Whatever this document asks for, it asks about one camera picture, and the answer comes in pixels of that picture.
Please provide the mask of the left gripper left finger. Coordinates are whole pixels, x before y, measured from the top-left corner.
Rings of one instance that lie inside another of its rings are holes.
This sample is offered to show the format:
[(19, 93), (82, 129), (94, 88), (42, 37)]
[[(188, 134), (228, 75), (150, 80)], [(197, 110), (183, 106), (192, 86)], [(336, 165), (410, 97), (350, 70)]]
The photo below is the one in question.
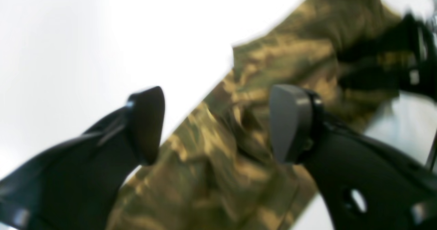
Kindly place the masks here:
[(82, 135), (31, 158), (1, 180), (1, 223), (18, 230), (104, 230), (118, 190), (158, 156), (160, 87), (132, 94)]

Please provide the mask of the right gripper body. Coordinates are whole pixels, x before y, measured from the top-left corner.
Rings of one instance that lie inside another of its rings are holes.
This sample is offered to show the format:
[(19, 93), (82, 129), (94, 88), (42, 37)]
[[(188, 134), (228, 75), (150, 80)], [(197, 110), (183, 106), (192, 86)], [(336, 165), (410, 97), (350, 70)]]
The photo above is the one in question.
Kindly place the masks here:
[(427, 26), (409, 14), (379, 37), (356, 43), (337, 58), (351, 68), (343, 89), (404, 91), (436, 100), (436, 46)]

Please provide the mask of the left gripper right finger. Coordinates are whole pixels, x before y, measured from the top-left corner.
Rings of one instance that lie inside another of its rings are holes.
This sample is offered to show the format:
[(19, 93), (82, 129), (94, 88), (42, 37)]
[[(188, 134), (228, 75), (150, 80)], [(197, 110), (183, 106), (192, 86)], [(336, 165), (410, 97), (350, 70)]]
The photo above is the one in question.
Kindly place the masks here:
[(275, 159), (307, 169), (336, 230), (436, 229), (436, 175), (423, 165), (348, 128), (311, 90), (274, 85), (269, 109)]

